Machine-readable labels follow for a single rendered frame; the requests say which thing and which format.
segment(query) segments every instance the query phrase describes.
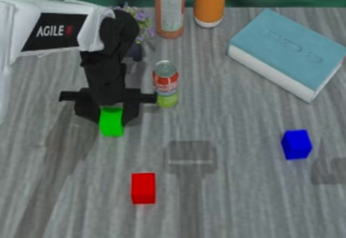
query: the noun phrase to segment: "wooden table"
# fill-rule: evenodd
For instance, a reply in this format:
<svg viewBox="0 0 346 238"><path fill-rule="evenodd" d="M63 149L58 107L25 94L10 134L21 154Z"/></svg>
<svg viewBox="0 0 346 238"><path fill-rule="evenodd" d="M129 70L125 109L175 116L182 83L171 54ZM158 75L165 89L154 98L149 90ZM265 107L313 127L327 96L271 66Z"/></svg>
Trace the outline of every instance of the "wooden table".
<svg viewBox="0 0 346 238"><path fill-rule="evenodd" d="M151 92L153 66L171 60L178 106L144 106L122 138L100 137L58 103L87 86L78 53L20 58L0 126L0 237L346 237L346 68L308 105L227 58L228 40L261 10L227 9L208 30L188 9L184 35L157 39L127 78ZM275 10L346 45L346 9ZM286 161L281 136L300 128L314 149ZM170 156L199 164L172 168ZM131 204L140 171L156 173L155 205Z"/></svg>

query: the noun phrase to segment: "book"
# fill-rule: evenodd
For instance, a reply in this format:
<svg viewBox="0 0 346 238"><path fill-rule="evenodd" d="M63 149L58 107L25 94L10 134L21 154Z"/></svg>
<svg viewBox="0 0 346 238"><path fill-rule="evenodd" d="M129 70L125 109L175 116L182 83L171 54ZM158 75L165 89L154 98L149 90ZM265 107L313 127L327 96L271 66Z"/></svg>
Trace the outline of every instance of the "book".
<svg viewBox="0 0 346 238"><path fill-rule="evenodd" d="M227 55L311 103L342 66L346 48L264 9L229 41Z"/></svg>

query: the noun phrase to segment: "white bottle label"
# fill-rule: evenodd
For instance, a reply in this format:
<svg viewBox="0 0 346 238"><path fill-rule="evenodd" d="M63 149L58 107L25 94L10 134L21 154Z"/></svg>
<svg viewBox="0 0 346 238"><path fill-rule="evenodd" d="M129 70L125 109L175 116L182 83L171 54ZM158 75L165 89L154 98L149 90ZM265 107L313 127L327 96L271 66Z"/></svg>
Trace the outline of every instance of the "white bottle label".
<svg viewBox="0 0 346 238"><path fill-rule="evenodd" d="M182 25L182 0L161 0L161 29L177 31Z"/></svg>

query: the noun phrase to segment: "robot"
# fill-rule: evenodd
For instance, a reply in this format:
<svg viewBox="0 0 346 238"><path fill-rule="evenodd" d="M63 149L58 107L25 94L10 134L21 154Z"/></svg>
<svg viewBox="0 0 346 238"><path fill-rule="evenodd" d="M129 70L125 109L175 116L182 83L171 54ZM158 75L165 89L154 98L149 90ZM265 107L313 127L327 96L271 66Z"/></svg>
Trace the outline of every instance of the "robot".
<svg viewBox="0 0 346 238"><path fill-rule="evenodd" d="M95 123L102 107L123 103L118 123L125 126L139 115L141 103L156 103L156 94L125 87L122 60L139 34L130 14L74 0L0 0L0 13L0 123L12 65L22 56L78 50L88 87L63 91L59 101L73 101L75 114Z"/></svg>

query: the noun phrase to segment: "green cube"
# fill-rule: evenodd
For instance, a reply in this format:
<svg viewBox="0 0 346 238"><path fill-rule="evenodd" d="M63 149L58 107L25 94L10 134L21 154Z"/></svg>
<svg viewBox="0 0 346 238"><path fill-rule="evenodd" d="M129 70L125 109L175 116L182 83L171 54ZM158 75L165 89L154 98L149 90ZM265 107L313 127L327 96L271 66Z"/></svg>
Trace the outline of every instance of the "green cube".
<svg viewBox="0 0 346 238"><path fill-rule="evenodd" d="M99 129L104 137L120 137L124 133L122 124L123 109L119 107L104 107L99 117Z"/></svg>

